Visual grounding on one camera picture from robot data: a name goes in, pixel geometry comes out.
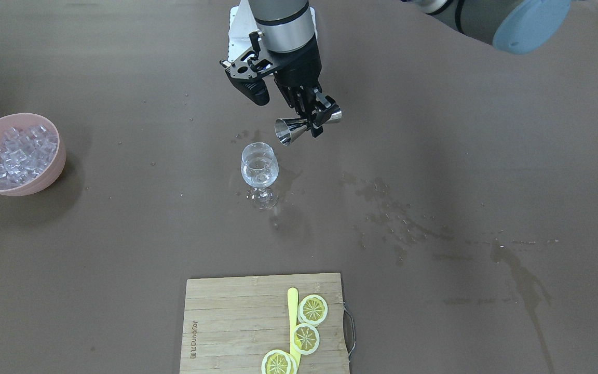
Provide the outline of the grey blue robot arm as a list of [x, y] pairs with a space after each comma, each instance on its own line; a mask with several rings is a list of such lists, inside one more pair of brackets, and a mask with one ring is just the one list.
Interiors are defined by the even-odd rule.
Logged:
[[[417, 1], [422, 12], [462, 35], [514, 55], [532, 52], [560, 28], [570, 1]], [[297, 118], [278, 119], [276, 137], [285, 146], [301, 134], [323, 133], [342, 118], [319, 83], [322, 61], [308, 1], [250, 1], [256, 28], [251, 47], [228, 68], [233, 85], [257, 105], [269, 102], [264, 78], [272, 74]]]

